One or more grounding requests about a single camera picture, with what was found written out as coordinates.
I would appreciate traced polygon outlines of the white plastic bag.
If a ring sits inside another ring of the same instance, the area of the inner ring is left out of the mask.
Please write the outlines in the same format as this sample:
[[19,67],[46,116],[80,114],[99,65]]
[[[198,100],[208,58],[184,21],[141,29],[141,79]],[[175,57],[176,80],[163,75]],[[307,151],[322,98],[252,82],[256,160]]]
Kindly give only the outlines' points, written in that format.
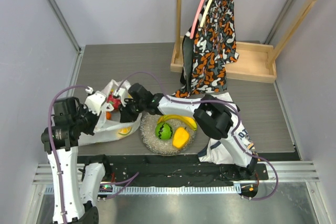
[[[109,95],[117,88],[125,88],[127,91],[131,87],[129,81],[111,80],[100,92]],[[85,146],[96,143],[112,142],[125,138],[133,134],[140,126],[142,114],[140,113],[134,122],[121,123],[120,112],[112,111],[111,120],[106,119],[106,112],[102,112],[99,116],[98,123],[94,128],[94,135],[82,134],[79,137],[79,145]]]

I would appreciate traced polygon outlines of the red fake dragon fruit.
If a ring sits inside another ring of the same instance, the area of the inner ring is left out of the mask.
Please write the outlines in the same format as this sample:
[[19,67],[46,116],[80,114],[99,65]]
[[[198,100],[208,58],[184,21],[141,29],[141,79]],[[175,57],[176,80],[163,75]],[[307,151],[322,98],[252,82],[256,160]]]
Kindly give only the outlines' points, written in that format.
[[112,105],[113,111],[118,111],[119,106],[121,105],[121,100],[119,98],[115,98],[112,93],[108,95],[107,103]]

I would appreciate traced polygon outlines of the green fake watermelon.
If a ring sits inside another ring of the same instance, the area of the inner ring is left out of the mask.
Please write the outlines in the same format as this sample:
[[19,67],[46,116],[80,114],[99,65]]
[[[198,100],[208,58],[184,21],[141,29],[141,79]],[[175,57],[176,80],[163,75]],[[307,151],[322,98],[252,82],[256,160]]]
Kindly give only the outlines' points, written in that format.
[[155,128],[155,136],[161,140],[169,140],[173,135],[172,127],[166,123],[161,122]]

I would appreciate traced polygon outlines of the yellow fake bell pepper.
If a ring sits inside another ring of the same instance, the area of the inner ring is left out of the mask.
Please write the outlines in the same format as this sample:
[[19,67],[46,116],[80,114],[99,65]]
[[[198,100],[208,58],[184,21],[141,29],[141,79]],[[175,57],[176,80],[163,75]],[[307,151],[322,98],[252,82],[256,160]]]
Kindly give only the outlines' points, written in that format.
[[179,127],[174,133],[172,144],[174,147],[182,149],[189,142],[189,138],[189,132],[185,128]]

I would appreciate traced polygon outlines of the yellow fake banana bunch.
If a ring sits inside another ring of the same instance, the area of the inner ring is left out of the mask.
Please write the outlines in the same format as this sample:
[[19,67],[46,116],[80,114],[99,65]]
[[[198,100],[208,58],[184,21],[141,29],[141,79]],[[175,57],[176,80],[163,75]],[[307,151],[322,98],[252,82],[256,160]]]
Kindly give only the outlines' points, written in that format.
[[172,119],[182,121],[188,127],[190,127],[193,131],[197,130],[196,121],[194,120],[194,118],[191,118],[191,117],[188,117],[188,116],[172,115],[172,114],[163,115],[158,119],[157,124],[162,123],[162,122],[166,122],[166,121],[172,120]]

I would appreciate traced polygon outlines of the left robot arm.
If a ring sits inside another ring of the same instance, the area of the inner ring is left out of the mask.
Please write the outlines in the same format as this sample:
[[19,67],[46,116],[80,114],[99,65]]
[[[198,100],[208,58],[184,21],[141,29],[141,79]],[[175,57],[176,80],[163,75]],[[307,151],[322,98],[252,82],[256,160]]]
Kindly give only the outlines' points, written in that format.
[[88,159],[78,177],[78,140],[82,133],[94,135],[102,112],[104,95],[58,99],[53,105],[54,119],[41,135],[53,176],[53,223],[98,223],[97,204],[100,183],[107,181],[112,169],[105,155]]

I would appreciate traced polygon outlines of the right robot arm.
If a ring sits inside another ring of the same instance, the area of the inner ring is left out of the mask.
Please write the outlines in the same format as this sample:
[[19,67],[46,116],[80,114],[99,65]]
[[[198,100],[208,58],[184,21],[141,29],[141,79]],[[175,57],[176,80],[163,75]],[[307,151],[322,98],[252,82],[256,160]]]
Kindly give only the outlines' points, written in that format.
[[220,141],[227,149],[237,173],[242,179],[250,179],[256,173],[258,157],[249,150],[236,133],[241,119],[232,102],[206,94],[198,99],[175,98],[164,93],[151,93],[143,85],[135,83],[129,88],[118,87],[113,96],[121,100],[121,122],[133,122],[142,112],[151,115],[193,117],[212,139]]

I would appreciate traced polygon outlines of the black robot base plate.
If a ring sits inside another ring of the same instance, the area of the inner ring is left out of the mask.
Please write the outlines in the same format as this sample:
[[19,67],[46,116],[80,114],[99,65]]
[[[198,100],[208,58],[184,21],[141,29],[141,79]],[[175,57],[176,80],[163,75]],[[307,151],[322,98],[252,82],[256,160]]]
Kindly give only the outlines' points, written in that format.
[[243,178],[234,165],[203,163],[197,155],[113,155],[107,157],[110,163],[108,178],[121,182],[138,176],[131,186],[138,187],[215,187],[229,186],[242,180],[267,180],[266,165],[258,163],[256,173]]

